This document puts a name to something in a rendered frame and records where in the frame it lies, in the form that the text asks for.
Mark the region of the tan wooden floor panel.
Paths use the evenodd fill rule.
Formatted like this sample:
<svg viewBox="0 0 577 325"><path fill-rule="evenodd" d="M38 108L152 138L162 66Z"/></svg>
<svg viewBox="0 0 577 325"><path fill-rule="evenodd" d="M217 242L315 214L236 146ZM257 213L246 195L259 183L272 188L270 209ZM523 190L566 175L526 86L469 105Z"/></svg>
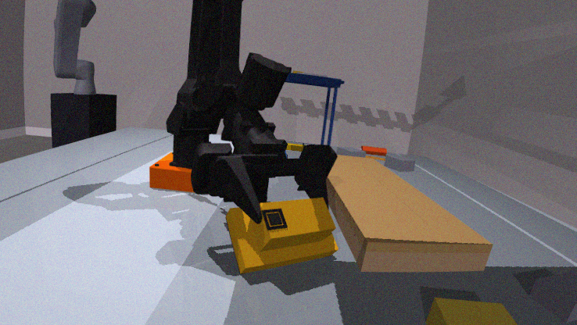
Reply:
<svg viewBox="0 0 577 325"><path fill-rule="evenodd" d="M326 182L361 272L485 270L493 244L376 160L337 155Z"/></svg>

